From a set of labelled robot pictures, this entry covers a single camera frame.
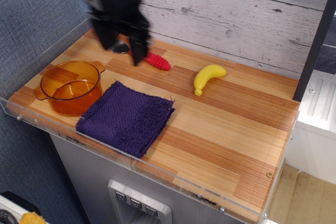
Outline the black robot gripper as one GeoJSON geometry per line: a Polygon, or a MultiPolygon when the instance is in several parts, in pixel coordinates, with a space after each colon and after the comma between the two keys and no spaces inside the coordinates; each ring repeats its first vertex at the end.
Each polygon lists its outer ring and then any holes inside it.
{"type": "Polygon", "coordinates": [[[85,0],[104,49],[112,47],[119,34],[128,36],[130,54],[137,66],[148,55],[149,22],[140,13],[141,0],[85,0]]]}

